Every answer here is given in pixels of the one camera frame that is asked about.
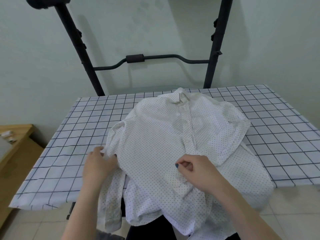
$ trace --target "tile floor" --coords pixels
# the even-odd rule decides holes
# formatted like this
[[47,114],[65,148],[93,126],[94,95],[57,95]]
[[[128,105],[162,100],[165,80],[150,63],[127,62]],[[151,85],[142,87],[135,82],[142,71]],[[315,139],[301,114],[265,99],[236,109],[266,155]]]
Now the tile floor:
[[[320,236],[320,187],[304,185],[277,188],[261,217],[283,240],[316,240]],[[70,204],[57,210],[20,210],[2,240],[58,240],[67,220]],[[129,224],[114,234],[126,236]],[[187,239],[177,232],[177,239]]]

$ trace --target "black metal frame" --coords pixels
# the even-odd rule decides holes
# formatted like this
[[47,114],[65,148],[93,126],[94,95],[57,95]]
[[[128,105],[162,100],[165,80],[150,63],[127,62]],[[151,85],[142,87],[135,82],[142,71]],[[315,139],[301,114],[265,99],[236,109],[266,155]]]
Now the black metal frame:
[[86,51],[86,45],[82,42],[82,33],[76,28],[72,17],[68,11],[66,6],[67,3],[70,3],[70,0],[26,0],[29,5],[36,9],[49,8],[54,7],[66,28],[66,31],[75,47],[75,50],[78,53],[78,56],[83,64],[83,67],[86,73],[89,76],[89,79],[94,87],[98,96],[104,96],[103,89],[97,77],[95,71],[103,71],[103,70],[112,70],[118,68],[123,63],[135,63],[135,62],[144,62],[145,60],[151,59],[164,59],[164,58],[178,58],[185,63],[188,64],[208,64],[207,72],[205,75],[203,88],[210,88],[212,84],[212,80],[214,77],[214,71],[216,69],[216,65],[218,62],[218,57],[221,55],[221,44],[223,40],[223,36],[226,30],[229,13],[232,5],[232,0],[222,0],[219,10],[218,19],[216,19],[214,23],[214,27],[216,28],[215,33],[211,36],[212,47],[210,52],[209,60],[188,60],[180,55],[157,55],[157,56],[144,56],[143,54],[139,55],[130,55],[126,56],[125,59],[122,59],[115,65],[112,66],[99,66],[93,67],[91,60]]

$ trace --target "grid pattern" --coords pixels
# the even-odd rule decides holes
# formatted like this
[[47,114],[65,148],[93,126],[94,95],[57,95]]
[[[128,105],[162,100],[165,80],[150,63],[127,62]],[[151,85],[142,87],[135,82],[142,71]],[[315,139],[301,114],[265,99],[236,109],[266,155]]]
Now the grid pattern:
[[[276,187],[320,184],[320,132],[267,85],[186,91],[228,101],[250,119],[243,141],[261,160]],[[143,98],[171,92],[78,98],[11,206],[53,208],[75,201],[82,186],[85,155],[104,145],[109,129]]]

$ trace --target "white wall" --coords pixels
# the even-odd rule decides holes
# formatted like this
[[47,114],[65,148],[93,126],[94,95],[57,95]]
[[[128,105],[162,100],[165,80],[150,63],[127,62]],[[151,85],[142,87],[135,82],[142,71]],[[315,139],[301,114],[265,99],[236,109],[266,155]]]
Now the white wall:
[[[129,54],[208,59],[221,0],[71,0],[94,66]],[[266,83],[320,127],[320,0],[234,0],[212,87]],[[48,141],[76,97],[94,90],[55,10],[0,0],[1,124]],[[205,64],[177,59],[98,73],[106,93],[200,88]]]

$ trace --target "person's left hand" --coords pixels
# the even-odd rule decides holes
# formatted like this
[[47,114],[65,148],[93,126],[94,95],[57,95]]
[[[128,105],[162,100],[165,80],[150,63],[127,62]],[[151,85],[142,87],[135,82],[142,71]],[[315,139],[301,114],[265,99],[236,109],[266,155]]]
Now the person's left hand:
[[100,153],[102,149],[103,146],[97,146],[93,149],[93,152],[88,153],[82,172],[83,184],[100,187],[104,180],[117,168],[118,159],[116,155],[112,155],[106,160],[103,158],[103,153]]

